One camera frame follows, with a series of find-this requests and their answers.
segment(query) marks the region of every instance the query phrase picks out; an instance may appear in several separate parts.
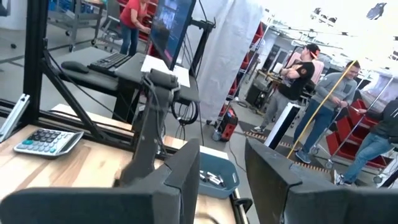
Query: calculator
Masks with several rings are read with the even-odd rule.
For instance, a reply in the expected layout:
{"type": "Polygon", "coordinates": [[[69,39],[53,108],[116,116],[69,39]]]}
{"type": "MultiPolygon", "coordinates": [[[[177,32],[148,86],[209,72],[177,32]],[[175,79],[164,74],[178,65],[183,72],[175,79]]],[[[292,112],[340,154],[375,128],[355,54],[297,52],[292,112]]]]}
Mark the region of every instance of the calculator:
{"type": "Polygon", "coordinates": [[[55,159],[69,153],[83,137],[84,132],[71,133],[38,129],[14,147],[14,151],[55,159]]]}

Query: calculator keypad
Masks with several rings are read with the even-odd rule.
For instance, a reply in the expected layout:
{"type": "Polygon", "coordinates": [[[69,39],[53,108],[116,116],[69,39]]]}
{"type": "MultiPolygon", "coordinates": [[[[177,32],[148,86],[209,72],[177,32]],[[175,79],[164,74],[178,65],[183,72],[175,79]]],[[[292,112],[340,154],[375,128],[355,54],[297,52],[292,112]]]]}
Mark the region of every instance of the calculator keypad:
{"type": "Polygon", "coordinates": [[[39,129],[15,147],[18,151],[23,150],[34,154],[54,154],[62,149],[73,133],[39,129]]]}

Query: computer mouse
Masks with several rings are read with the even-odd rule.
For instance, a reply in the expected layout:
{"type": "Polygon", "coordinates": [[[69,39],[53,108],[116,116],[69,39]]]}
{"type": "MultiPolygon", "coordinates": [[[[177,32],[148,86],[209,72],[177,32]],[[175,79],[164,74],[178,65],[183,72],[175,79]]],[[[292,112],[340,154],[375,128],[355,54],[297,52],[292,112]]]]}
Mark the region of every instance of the computer mouse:
{"type": "Polygon", "coordinates": [[[71,70],[71,71],[83,73],[83,74],[87,74],[90,71],[90,69],[88,69],[87,66],[84,66],[80,62],[74,62],[74,61],[62,62],[61,67],[64,69],[67,69],[67,70],[71,70]]]}

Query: black keyboard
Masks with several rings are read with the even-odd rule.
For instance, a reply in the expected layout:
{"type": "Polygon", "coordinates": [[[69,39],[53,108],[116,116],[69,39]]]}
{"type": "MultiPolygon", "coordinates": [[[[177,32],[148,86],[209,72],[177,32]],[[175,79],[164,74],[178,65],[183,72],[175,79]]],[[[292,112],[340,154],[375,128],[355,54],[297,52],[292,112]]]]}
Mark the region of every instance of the black keyboard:
{"type": "Polygon", "coordinates": [[[87,65],[87,67],[96,72],[116,77],[114,70],[120,67],[124,62],[127,62],[130,58],[131,56],[115,53],[105,58],[101,58],[96,62],[87,65]]]}

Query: hand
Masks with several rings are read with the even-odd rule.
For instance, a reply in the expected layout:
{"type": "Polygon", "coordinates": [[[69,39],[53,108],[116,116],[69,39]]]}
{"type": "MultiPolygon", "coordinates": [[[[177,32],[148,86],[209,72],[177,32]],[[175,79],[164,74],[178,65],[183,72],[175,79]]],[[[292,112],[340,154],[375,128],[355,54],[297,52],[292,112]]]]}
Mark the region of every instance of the hand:
{"type": "Polygon", "coordinates": [[[359,113],[359,114],[365,114],[366,113],[365,109],[357,109],[357,110],[358,110],[357,113],[359,113]]]}
{"type": "Polygon", "coordinates": [[[146,34],[149,34],[149,33],[150,33],[150,28],[149,28],[149,27],[144,27],[144,28],[142,29],[142,31],[143,31],[144,33],[146,33],[146,34]]]}
{"type": "Polygon", "coordinates": [[[340,102],[340,107],[341,108],[345,108],[345,107],[347,107],[348,106],[348,103],[347,102],[345,102],[345,101],[341,101],[340,102]]]}
{"type": "Polygon", "coordinates": [[[331,97],[331,101],[334,102],[336,105],[340,105],[341,100],[335,96],[331,97]]]}

